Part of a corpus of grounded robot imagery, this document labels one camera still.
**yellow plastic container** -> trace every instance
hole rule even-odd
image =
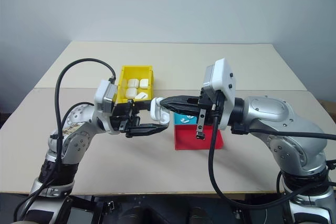
[[[129,79],[148,79],[148,88],[141,89],[138,88],[138,94],[140,92],[145,92],[148,94],[146,99],[134,99],[134,101],[145,101],[153,99],[153,84],[154,84],[154,75],[152,66],[122,66],[121,74],[118,83],[118,93],[117,93],[117,102],[126,103],[127,98],[125,96],[128,80]]]

